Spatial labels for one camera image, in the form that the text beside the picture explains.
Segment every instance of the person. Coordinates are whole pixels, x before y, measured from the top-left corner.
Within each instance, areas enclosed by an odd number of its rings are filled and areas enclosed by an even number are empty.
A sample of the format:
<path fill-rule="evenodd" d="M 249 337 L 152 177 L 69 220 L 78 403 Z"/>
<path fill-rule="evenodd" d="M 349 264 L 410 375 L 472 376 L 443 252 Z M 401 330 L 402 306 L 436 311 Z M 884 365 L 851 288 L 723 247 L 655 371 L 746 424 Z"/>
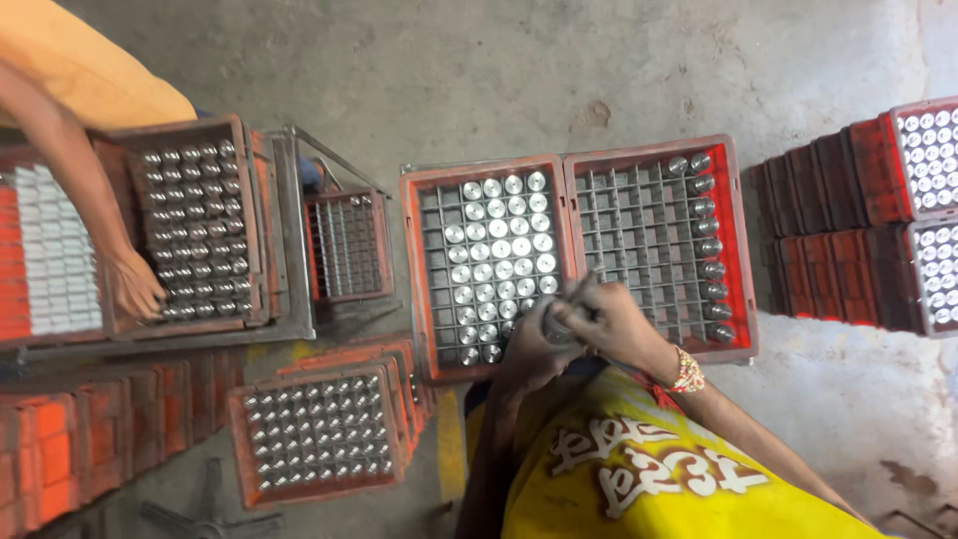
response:
<path fill-rule="evenodd" d="M 593 287 L 583 303 L 595 316 L 561 300 L 536 305 L 491 383 L 467 394 L 470 472 L 457 539 L 881 536 L 705 381 L 625 287 Z M 546 309 L 577 343 L 543 337 Z M 583 349 L 625 370 L 573 362 Z M 600 366 L 583 376 L 590 364 Z"/>
<path fill-rule="evenodd" d="M 139 61 L 50 0 L 0 0 L 0 127 L 40 152 L 80 214 L 117 303 L 159 317 L 163 288 L 126 235 L 85 128 L 194 120 L 190 102 Z"/>

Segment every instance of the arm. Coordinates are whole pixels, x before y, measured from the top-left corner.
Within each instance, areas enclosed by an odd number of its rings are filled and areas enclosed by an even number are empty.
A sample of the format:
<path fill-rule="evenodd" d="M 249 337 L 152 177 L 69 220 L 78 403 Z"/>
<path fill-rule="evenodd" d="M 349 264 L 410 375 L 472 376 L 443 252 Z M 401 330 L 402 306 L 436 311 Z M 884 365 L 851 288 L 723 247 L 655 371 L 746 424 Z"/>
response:
<path fill-rule="evenodd" d="M 601 285 L 592 289 L 585 302 L 599 313 L 595 320 L 558 303 L 554 306 L 557 318 L 606 357 L 648 372 L 662 387 L 675 384 L 678 352 L 652 328 L 628 290 L 619 283 Z M 701 391 L 672 393 L 672 397 L 693 421 L 742 449 L 779 478 L 869 524 L 782 440 L 715 386 L 706 382 Z"/>
<path fill-rule="evenodd" d="M 506 499 L 519 464 L 513 454 L 519 405 L 526 395 L 544 387 L 582 353 L 577 345 L 553 346 L 542 336 L 542 316 L 547 305 L 548 301 L 540 302 L 516 325 L 492 381 L 456 539 L 489 539 L 501 534 Z"/>
<path fill-rule="evenodd" d="M 155 317 L 164 298 L 146 261 L 126 236 L 120 208 L 103 166 L 74 114 L 29 77 L 0 59 L 0 107 L 10 113 L 46 158 L 73 202 L 105 265 L 117 302 L 135 316 Z"/>

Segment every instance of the wrist bracelet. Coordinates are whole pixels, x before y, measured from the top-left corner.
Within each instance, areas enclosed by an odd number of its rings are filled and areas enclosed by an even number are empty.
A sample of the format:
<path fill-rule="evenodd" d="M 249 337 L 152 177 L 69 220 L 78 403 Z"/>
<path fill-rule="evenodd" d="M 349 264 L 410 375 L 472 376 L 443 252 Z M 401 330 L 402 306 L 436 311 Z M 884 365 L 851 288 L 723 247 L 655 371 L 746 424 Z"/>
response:
<path fill-rule="evenodd" d="M 705 375 L 698 362 L 688 352 L 675 347 L 678 351 L 679 371 L 675 385 L 666 389 L 669 393 L 693 393 L 705 387 Z"/>

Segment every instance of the hand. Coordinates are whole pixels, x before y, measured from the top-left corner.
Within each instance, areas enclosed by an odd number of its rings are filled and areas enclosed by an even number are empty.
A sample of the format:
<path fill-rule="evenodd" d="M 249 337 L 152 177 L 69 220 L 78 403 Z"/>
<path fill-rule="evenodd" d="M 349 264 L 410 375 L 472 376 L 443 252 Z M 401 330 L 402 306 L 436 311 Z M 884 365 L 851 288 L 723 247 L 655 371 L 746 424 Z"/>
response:
<path fill-rule="evenodd" d="M 106 278 L 120 307 L 138 319 L 157 319 L 167 293 L 156 280 L 153 270 L 132 247 L 120 254 L 103 256 Z"/>
<path fill-rule="evenodd" d="M 673 371 L 678 377 L 678 354 L 649 324 L 626 287 L 621 283 L 596 285 L 588 288 L 580 300 L 596 312 L 594 320 L 560 300 L 550 308 L 582 342 L 603 356 L 645 370 L 669 386 L 675 382 L 669 378 Z"/>
<path fill-rule="evenodd" d="M 542 317 L 552 301 L 551 296 L 543 297 L 516 324 L 492 384 L 494 393 L 521 398 L 543 388 L 582 354 L 577 343 L 555 346 L 542 335 Z"/>

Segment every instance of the yellow paint mark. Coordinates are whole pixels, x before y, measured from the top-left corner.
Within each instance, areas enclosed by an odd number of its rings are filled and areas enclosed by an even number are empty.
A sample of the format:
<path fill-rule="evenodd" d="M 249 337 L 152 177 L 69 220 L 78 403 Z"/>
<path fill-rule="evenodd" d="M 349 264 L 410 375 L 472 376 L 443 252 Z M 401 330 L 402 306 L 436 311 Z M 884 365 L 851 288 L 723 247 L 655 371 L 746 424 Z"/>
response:
<path fill-rule="evenodd" d="M 289 362 L 295 363 L 316 355 L 316 350 L 309 345 L 307 340 L 296 340 L 293 347 L 289 350 Z"/>
<path fill-rule="evenodd" d="M 269 354 L 269 344 L 250 344 L 246 347 L 246 363 L 255 363 Z"/>
<path fill-rule="evenodd" d="M 463 424 L 455 391 L 444 391 L 438 400 L 439 490 L 443 502 L 459 500 L 466 494 L 466 452 Z"/>

